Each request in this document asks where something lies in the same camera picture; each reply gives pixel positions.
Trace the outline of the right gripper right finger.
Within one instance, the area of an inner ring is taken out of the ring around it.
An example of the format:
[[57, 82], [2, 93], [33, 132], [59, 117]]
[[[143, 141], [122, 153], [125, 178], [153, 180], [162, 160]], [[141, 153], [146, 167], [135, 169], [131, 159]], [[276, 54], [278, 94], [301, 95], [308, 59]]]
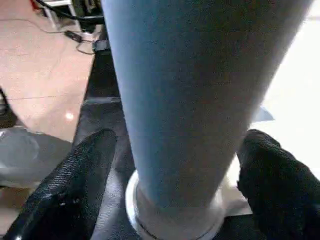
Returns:
[[237, 188], [269, 240], [320, 238], [320, 181], [267, 133], [250, 129], [236, 152]]

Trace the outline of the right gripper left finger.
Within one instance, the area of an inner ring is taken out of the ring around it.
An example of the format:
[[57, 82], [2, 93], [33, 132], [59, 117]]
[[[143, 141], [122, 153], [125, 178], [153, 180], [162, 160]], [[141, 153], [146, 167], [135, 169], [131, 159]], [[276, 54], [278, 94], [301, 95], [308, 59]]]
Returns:
[[116, 150], [113, 130], [74, 146], [28, 197], [4, 240], [89, 240]]

